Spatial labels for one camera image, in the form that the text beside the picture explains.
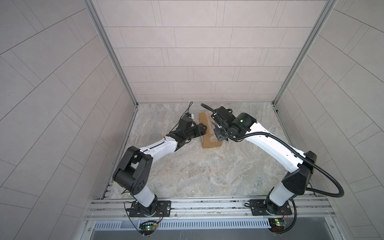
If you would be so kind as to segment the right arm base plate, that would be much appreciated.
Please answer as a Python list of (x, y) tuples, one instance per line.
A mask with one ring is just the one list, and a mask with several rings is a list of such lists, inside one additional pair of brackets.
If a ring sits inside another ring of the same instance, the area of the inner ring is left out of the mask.
[(272, 202), (266, 204), (265, 200), (250, 200), (247, 206), (251, 209), (253, 216), (290, 216), (293, 214), (288, 201), (286, 201), (283, 206), (279, 207)]

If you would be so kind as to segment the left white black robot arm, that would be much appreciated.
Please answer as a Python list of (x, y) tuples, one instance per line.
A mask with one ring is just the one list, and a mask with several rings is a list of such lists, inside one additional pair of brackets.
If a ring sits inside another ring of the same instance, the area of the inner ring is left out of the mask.
[(141, 148), (129, 147), (113, 174), (114, 182), (127, 190), (142, 207), (155, 208), (157, 196), (147, 187), (152, 164), (206, 132), (206, 125), (197, 124), (191, 117), (181, 117), (177, 128), (160, 141)]

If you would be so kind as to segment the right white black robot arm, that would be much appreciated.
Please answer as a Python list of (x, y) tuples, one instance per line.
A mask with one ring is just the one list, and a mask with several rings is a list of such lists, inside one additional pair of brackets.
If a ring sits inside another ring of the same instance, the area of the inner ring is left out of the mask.
[(271, 155), (288, 171), (281, 183), (268, 194), (265, 205), (281, 207), (289, 199), (305, 193), (314, 168), (302, 158), (314, 163), (315, 154), (309, 152), (310, 157), (307, 158), (304, 152), (271, 134), (249, 114), (241, 113), (235, 117), (231, 110), (220, 107), (213, 110), (211, 117), (218, 125), (218, 139), (247, 140)]

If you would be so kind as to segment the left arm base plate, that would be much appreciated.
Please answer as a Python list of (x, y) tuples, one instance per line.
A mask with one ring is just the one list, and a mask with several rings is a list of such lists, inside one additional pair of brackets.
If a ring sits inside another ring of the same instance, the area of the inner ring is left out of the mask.
[(139, 202), (134, 201), (129, 211), (131, 218), (144, 218), (144, 217), (169, 217), (171, 211), (171, 201), (157, 201), (155, 204), (151, 204), (149, 207), (144, 207)]

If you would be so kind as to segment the brown taped cardboard box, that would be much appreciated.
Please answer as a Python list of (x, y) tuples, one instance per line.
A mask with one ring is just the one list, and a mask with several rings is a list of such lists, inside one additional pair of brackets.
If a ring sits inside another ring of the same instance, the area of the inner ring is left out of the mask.
[(214, 129), (215, 127), (211, 124), (214, 120), (211, 118), (211, 112), (205, 111), (199, 113), (199, 121), (207, 127), (207, 132), (203, 136), (202, 147), (203, 149), (218, 148), (222, 146), (222, 142), (217, 139)]

